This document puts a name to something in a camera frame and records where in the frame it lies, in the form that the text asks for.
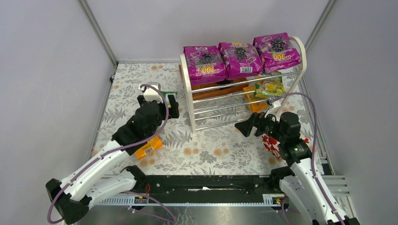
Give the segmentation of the green candy bag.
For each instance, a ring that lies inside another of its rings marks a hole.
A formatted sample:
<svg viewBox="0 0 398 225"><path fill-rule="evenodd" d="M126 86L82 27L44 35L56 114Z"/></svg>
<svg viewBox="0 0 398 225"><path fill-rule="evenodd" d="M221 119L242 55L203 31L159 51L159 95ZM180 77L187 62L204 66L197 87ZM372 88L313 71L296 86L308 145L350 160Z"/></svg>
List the green candy bag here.
<svg viewBox="0 0 398 225"><path fill-rule="evenodd" d="M176 91L162 91L161 93L162 93L162 95L164 97L167 97L168 95L173 95L175 97L177 96L177 92Z"/></svg>

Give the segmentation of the purple candy bag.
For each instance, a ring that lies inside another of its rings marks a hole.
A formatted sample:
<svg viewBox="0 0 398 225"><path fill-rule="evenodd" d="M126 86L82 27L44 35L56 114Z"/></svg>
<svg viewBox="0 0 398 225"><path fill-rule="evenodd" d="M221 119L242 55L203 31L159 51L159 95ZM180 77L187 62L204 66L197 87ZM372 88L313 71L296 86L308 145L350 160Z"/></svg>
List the purple candy bag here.
<svg viewBox="0 0 398 225"><path fill-rule="evenodd" d="M297 49L291 47L291 40L286 32L255 37L253 46L267 74L294 67L301 60Z"/></svg>
<svg viewBox="0 0 398 225"><path fill-rule="evenodd" d="M218 50L226 67L226 80L258 75L263 63L252 44L220 42Z"/></svg>
<svg viewBox="0 0 398 225"><path fill-rule="evenodd" d="M191 85L216 83L226 79L226 66L215 45L185 46L184 56Z"/></svg>

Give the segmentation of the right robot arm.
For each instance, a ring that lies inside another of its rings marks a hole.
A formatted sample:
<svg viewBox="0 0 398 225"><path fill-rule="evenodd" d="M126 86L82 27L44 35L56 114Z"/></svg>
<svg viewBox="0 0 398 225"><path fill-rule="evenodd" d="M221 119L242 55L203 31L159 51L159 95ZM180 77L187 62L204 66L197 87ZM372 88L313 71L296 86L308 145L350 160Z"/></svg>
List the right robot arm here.
<svg viewBox="0 0 398 225"><path fill-rule="evenodd" d="M284 112L279 120L272 114L253 113L249 119L235 124L241 134L248 137L268 135L279 142L281 157L287 166L273 169L271 183L288 196L309 225L358 225L339 206L321 173L314 165L314 155L300 137L298 115Z"/></svg>

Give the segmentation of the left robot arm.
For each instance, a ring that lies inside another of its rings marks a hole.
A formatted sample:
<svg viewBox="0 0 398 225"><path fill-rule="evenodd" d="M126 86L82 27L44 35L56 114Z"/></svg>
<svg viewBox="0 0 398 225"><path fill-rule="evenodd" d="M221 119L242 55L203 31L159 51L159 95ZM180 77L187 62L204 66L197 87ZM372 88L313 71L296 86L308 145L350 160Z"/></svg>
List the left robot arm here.
<svg viewBox="0 0 398 225"><path fill-rule="evenodd" d="M174 95L161 96L160 101L149 101L140 95L137 100L139 108L101 151L71 175L61 180L52 178L45 184L51 201L48 223L55 225L63 221L72 225L102 200L134 187L137 180L128 172L108 183L97 181L156 137L169 119L179 118L179 103Z"/></svg>

